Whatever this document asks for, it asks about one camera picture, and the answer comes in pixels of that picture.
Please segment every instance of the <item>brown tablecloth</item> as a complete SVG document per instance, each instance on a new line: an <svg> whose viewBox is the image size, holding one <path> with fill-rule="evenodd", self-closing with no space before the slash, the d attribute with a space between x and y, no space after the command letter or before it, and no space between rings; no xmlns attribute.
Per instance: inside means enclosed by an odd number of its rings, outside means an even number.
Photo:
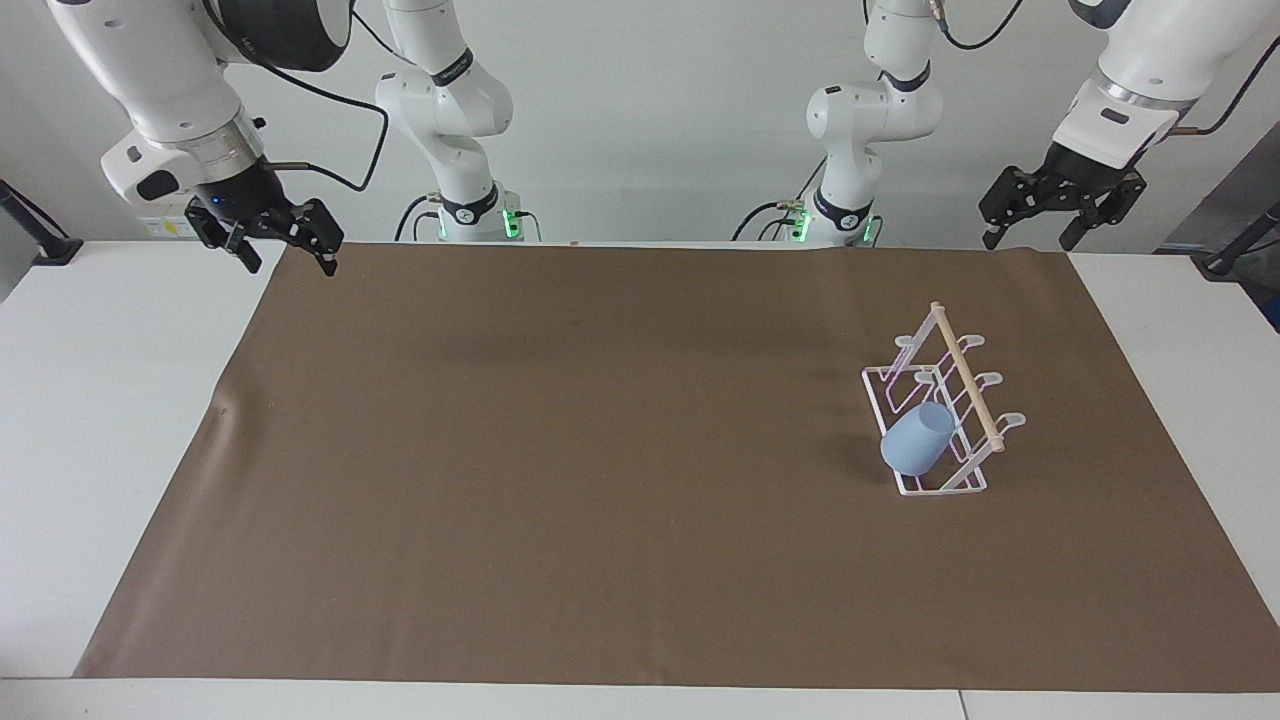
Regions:
<svg viewBox="0 0 1280 720"><path fill-rule="evenodd" d="M1280 691L1061 255L342 260L285 254L77 675ZM984 493L878 456L859 370L931 300L1030 418Z"/></svg>

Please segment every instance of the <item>cup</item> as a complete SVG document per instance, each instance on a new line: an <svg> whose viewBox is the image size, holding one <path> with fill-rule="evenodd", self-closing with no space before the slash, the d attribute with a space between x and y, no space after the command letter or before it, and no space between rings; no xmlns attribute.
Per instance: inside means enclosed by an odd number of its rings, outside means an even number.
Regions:
<svg viewBox="0 0 1280 720"><path fill-rule="evenodd" d="M899 418L881 441L881 457L904 475L920 477L946 452L956 421L946 405L922 402Z"/></svg>

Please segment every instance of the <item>white robotic arm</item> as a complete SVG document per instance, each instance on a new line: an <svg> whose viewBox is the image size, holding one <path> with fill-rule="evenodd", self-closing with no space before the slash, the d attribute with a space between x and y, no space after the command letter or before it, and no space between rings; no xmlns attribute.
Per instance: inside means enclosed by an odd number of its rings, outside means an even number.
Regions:
<svg viewBox="0 0 1280 720"><path fill-rule="evenodd" d="M1107 33L1098 67L1084 82L1034 173L1009 167L979 202L993 249L1019 220L1074 211L1060 242L1120 223L1147 183L1135 165L1166 138L1204 94L1222 61L1275 10L1277 0L1069 0Z"/></svg>
<svg viewBox="0 0 1280 720"><path fill-rule="evenodd" d="M462 38L453 0L384 0L401 53L417 68L383 76L376 102L425 155L439 183L442 237L521 238L520 197L493 179L474 138L506 132L512 101Z"/></svg>
<svg viewBox="0 0 1280 720"><path fill-rule="evenodd" d="M244 237L279 238L307 250L333 274L342 229L321 201L285 199L265 160L257 120L223 77L227 63L246 61L223 29L275 67L323 70L346 49L349 0L46 1L133 124L102 156L102 170L122 197L141 204L193 190L187 215L205 245L256 272L261 260Z"/></svg>
<svg viewBox="0 0 1280 720"><path fill-rule="evenodd" d="M826 146L827 167L804 199L796 240L856 243L881 177L879 156L869 145L915 140L937 129L942 94L928 83L929 46L937 33L928 0L876 0L863 49L881 77L832 85L809 101L809 132Z"/></svg>

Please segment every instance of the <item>table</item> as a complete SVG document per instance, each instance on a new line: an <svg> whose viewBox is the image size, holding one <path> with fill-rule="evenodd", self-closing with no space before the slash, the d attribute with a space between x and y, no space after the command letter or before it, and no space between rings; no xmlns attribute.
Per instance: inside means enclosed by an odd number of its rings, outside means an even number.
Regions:
<svg viewBox="0 0 1280 720"><path fill-rule="evenodd" d="M193 243L95 242L0 305L0 716L1276 717L1280 694L68 680L198 424L264 272ZM1185 259L1073 261L1280 618L1280 337Z"/></svg>

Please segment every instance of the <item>black pole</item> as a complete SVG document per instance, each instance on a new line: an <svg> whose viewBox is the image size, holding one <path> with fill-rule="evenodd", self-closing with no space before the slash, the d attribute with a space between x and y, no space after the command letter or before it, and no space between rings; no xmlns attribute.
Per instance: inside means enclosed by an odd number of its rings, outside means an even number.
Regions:
<svg viewBox="0 0 1280 720"><path fill-rule="evenodd" d="M1257 245L1277 224L1280 224L1280 201L1272 205L1261 218L1253 220L1253 224L1244 228L1244 232L1226 247L1206 258L1203 261L1204 269L1215 275L1229 274L1235 266L1235 261L1240 259L1240 255L1244 255L1251 247Z"/></svg>
<svg viewBox="0 0 1280 720"><path fill-rule="evenodd" d="M84 245L83 240L78 238L61 238L56 234L49 232L49 228L42 225L31 210L14 196L9 184L0 179L0 206L4 211L9 214L22 229L31 233L35 238L36 245L40 246L40 255L32 260L32 265L65 265L72 261L76 252Z"/></svg>

